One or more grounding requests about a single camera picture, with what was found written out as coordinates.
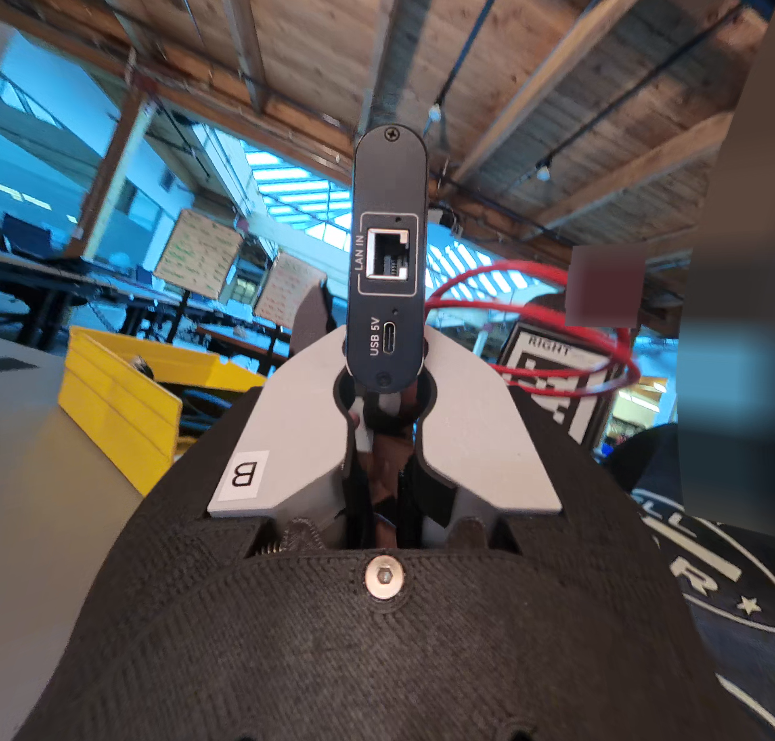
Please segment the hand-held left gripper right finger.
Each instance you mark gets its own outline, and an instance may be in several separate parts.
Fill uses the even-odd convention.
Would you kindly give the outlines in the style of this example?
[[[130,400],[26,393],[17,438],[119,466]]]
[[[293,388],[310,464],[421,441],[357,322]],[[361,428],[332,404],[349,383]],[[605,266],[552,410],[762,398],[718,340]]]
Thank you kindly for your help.
[[[489,541],[500,520],[563,505],[503,378],[426,326],[414,451],[400,476],[400,547],[440,548],[463,521]]]

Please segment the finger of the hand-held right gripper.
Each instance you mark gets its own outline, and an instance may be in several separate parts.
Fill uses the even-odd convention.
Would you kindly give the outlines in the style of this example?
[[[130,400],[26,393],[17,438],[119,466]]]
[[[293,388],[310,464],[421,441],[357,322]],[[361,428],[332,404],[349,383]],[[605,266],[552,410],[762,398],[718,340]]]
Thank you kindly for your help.
[[[291,327],[291,355],[297,355],[335,329],[333,297],[326,283],[313,286],[299,304]]]

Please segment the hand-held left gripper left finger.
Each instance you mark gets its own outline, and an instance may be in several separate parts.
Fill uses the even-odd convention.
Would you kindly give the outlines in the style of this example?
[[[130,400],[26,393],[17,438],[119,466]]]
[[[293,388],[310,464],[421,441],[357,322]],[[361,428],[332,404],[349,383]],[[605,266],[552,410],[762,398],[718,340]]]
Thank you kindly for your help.
[[[340,393],[345,340],[341,326],[269,378],[208,504],[212,518],[265,517],[278,533],[303,518],[324,539],[346,537],[345,483],[358,457]]]

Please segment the black ethernet adapter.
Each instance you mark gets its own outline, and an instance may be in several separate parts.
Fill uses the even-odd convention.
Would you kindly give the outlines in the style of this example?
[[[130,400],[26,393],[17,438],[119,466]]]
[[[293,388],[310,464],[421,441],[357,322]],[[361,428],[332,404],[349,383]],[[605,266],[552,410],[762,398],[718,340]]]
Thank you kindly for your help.
[[[354,154],[345,354],[377,394],[411,386],[423,366],[429,159],[400,125],[374,128]]]

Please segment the small whiteboard on stand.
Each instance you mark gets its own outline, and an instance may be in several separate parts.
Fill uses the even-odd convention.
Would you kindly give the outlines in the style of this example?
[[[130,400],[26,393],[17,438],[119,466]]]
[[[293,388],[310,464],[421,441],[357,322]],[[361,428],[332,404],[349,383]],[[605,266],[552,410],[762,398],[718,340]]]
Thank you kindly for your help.
[[[273,322],[278,329],[291,331],[299,304],[313,286],[322,283],[328,287],[327,273],[286,252],[280,252],[267,273],[254,314]],[[291,355],[291,340],[287,356],[295,356]]]

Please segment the large whiteboard on stand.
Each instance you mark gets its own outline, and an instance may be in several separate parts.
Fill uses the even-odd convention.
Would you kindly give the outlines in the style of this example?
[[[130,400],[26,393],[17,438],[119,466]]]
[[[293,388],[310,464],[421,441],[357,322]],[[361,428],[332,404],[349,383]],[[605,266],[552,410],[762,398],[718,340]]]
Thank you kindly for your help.
[[[183,290],[167,343],[171,344],[193,294],[218,300],[243,246],[234,225],[217,223],[192,209],[180,211],[153,275]]]

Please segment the yellow plastic bin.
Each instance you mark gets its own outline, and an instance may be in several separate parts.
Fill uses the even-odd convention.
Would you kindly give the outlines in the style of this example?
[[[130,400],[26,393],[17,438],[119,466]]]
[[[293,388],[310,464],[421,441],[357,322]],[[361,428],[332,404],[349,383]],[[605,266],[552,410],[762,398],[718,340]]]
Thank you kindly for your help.
[[[150,380],[131,368],[135,356]],[[185,452],[181,394],[212,393],[231,401],[266,377],[217,354],[72,326],[59,406],[141,494],[147,495]]]

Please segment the long work table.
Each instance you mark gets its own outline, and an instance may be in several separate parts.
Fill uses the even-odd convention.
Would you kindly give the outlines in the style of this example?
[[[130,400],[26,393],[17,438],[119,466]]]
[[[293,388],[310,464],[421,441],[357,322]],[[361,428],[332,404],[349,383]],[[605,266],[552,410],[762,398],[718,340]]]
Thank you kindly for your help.
[[[156,313],[180,318],[188,300],[174,294],[144,288],[111,277],[95,277],[65,271],[10,253],[1,255],[2,292],[18,296],[29,311],[15,341],[45,352],[50,351],[60,329],[69,325],[69,313],[81,304],[114,304],[123,307],[125,318],[118,333],[134,336],[146,319]]]

